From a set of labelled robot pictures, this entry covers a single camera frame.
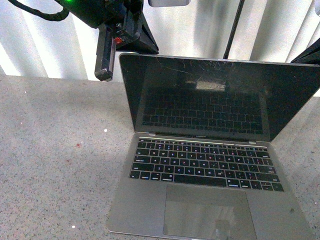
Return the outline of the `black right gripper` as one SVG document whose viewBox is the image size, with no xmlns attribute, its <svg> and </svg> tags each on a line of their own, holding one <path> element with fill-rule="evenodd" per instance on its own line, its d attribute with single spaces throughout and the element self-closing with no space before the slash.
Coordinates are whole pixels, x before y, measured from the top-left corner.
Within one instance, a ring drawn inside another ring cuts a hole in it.
<svg viewBox="0 0 320 240">
<path fill-rule="evenodd" d="M 94 75 L 113 79 L 116 48 L 120 52 L 157 55 L 159 47 L 143 14 L 142 0 L 58 0 L 58 4 L 99 29 Z"/>
</svg>

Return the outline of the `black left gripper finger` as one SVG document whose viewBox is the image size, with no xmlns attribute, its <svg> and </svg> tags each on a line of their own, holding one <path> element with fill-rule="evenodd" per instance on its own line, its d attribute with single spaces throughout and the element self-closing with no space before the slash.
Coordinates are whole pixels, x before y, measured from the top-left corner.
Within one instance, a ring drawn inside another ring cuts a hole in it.
<svg viewBox="0 0 320 240">
<path fill-rule="evenodd" d="M 320 64 L 320 39 L 316 40 L 311 46 L 304 50 L 300 55 L 294 58 L 291 63 L 294 64 Z"/>
</svg>

